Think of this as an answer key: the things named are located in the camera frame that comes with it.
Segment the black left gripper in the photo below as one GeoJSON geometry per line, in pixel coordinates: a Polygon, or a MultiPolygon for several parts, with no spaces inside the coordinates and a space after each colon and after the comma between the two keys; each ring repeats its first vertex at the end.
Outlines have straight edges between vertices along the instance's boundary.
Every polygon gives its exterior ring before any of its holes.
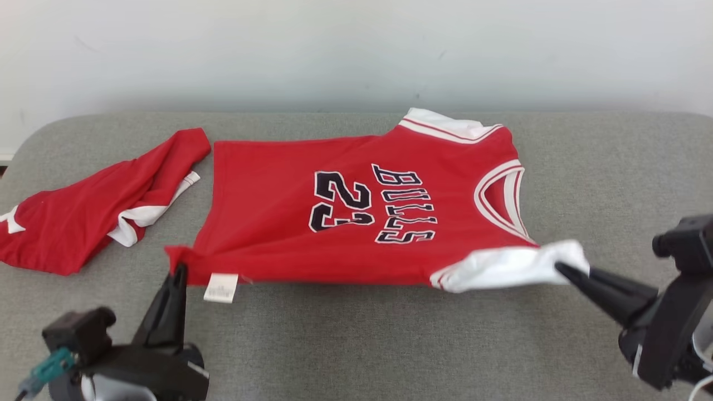
{"type": "Polygon", "coordinates": [[[207,398],[203,355],[195,345],[184,344],[187,279],[184,264],[167,274],[133,336],[133,345],[140,347],[112,348],[84,369],[86,400],[207,398]]]}

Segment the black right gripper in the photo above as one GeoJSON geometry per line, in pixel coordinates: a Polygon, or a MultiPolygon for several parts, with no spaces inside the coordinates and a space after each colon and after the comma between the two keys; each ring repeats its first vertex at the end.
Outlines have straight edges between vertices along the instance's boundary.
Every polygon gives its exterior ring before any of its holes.
{"type": "Polygon", "coordinates": [[[555,268],[627,328],[618,344],[635,378],[655,390],[710,378],[711,357],[702,343],[711,336],[711,276],[679,276],[658,297],[656,287],[596,267],[583,272],[556,262],[555,268]]]}

